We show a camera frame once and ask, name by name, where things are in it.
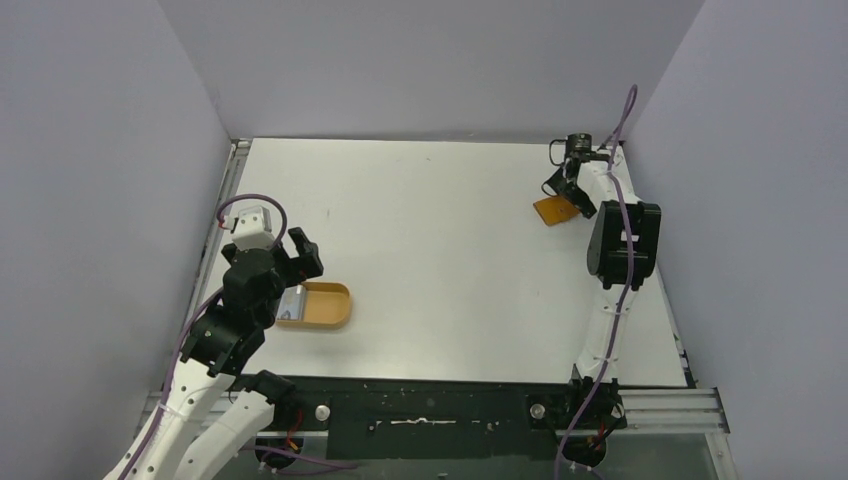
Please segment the orange leather card holder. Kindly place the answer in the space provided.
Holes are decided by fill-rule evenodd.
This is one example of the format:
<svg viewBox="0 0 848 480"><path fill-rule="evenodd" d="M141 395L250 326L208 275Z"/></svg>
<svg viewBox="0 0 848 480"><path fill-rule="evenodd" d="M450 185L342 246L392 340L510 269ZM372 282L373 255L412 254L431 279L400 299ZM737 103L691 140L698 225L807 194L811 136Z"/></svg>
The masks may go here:
<svg viewBox="0 0 848 480"><path fill-rule="evenodd" d="M578 217L580 211L561 196L549 196L533 203L533 209L546 226L554 226Z"/></svg>

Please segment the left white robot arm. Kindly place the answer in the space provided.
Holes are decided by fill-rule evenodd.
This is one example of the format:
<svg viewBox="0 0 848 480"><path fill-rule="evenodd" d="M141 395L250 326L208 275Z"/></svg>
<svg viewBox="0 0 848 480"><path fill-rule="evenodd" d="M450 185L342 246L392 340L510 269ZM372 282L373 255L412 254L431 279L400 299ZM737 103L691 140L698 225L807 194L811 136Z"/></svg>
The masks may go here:
<svg viewBox="0 0 848 480"><path fill-rule="evenodd" d="M284 291L323 273L318 245L299 227L288 235L295 257L278 240L223 247L229 267L221 287L181 331L159 403L107 478L174 478L201 422L264 343Z"/></svg>

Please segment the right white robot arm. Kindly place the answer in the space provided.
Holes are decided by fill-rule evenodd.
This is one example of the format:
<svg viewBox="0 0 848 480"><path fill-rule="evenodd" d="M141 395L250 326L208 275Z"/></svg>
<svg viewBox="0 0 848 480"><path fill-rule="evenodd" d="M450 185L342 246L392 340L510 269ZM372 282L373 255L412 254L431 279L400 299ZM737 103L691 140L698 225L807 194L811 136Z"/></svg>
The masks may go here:
<svg viewBox="0 0 848 480"><path fill-rule="evenodd" d="M597 281L587 333L562 400L565 422L591 429L624 416L619 357L632 303L655 269L662 212L620 178L613 154L587 133L561 140L563 159L545 186L594 226L586 265Z"/></svg>

